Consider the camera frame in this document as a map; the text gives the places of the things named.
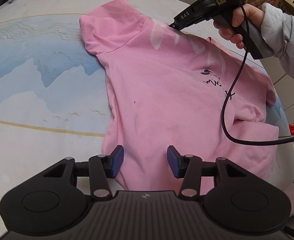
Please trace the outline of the grey sleeved right forearm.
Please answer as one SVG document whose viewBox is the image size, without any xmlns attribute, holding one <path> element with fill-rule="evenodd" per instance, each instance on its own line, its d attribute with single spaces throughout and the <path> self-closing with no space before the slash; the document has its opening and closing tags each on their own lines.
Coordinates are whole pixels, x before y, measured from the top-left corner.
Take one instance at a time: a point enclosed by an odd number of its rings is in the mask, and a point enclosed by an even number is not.
<svg viewBox="0 0 294 240">
<path fill-rule="evenodd" d="M 294 79 L 294 16 L 269 3 L 262 5 L 261 34 L 285 73 Z"/>
</svg>

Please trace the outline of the person's right hand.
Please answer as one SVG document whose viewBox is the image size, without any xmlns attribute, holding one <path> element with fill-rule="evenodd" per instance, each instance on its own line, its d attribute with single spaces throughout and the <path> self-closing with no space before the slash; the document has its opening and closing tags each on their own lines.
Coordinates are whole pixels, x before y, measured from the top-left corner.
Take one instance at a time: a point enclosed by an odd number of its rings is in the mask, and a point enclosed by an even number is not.
<svg viewBox="0 0 294 240">
<path fill-rule="evenodd" d="M 258 30 L 261 30 L 261 25 L 264 19 L 264 12 L 251 4 L 243 5 L 243 9 L 246 13 L 247 19 L 255 25 Z M 244 12 L 241 8 L 237 8 L 233 12 L 232 26 L 238 27 L 245 20 Z M 238 49 L 244 48 L 243 37 L 241 34 L 235 34 L 232 29 L 224 27 L 218 22 L 214 21 L 214 27 L 218 29 L 218 33 L 225 40 L 235 44 Z"/>
</svg>

